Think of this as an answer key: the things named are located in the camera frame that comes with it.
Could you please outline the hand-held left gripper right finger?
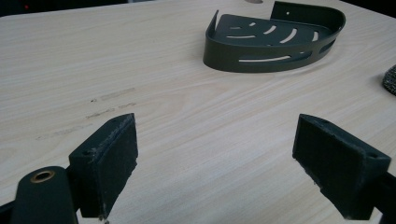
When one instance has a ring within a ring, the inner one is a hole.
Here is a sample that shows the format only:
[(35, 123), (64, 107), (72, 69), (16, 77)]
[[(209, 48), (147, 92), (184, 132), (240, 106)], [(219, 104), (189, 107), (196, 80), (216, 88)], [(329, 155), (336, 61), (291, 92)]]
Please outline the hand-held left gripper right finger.
[(391, 157), (318, 117), (299, 116), (292, 157), (349, 220), (368, 220), (374, 209), (391, 219)]

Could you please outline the steel wool scrubber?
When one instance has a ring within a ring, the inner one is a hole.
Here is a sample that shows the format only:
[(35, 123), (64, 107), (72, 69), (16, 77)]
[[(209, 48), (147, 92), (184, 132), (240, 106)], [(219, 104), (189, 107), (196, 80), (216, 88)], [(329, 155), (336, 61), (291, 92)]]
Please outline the steel wool scrubber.
[(382, 86), (396, 96), (396, 64), (385, 73), (382, 79)]

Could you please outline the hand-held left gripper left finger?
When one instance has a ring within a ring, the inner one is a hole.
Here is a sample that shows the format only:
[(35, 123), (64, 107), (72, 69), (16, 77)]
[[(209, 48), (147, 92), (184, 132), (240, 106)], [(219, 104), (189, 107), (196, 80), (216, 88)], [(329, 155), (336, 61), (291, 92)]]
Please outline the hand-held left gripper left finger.
[(133, 113), (108, 120), (69, 155), (68, 174), (83, 217), (109, 216), (137, 157)]

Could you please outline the black metal corner shelf basket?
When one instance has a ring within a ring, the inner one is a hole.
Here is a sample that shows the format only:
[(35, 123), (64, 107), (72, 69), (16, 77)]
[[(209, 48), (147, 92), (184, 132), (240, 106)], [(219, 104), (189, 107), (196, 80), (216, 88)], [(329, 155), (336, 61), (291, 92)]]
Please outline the black metal corner shelf basket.
[(332, 48), (346, 23), (335, 8), (276, 1), (268, 20), (224, 14), (205, 32), (205, 65), (235, 73), (307, 66)]

